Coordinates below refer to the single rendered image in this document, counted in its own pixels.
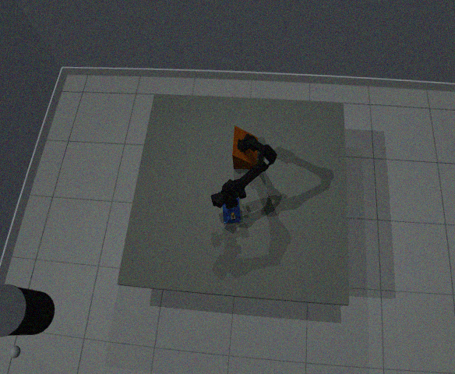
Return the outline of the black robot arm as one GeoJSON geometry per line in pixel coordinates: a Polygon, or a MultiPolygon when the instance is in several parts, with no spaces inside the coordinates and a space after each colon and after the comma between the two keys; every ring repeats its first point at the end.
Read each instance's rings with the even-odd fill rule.
{"type": "Polygon", "coordinates": [[[264,146],[253,135],[247,134],[244,139],[239,139],[237,148],[244,153],[248,149],[253,152],[258,150],[259,159],[257,164],[240,179],[235,179],[234,181],[229,179],[228,182],[223,184],[222,190],[212,201],[212,203],[219,208],[221,208],[224,203],[227,209],[236,207],[238,205],[238,201],[236,199],[244,192],[245,187],[263,171],[266,171],[267,168],[277,159],[277,153],[272,149],[272,147],[267,144],[264,146]],[[264,157],[269,161],[269,164],[266,164],[263,161],[264,157]]]}

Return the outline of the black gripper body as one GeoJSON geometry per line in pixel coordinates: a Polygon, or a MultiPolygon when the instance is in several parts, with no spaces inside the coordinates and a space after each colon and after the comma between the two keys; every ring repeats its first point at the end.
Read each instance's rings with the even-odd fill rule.
{"type": "MultiPolygon", "coordinates": [[[[212,201],[213,201],[213,199],[215,198],[216,195],[217,195],[217,194],[211,195],[212,201]]],[[[239,196],[239,198],[240,198],[240,199],[243,199],[243,198],[245,198],[245,197],[246,197],[246,193],[245,193],[245,190],[244,190],[244,192],[239,196]]]]}

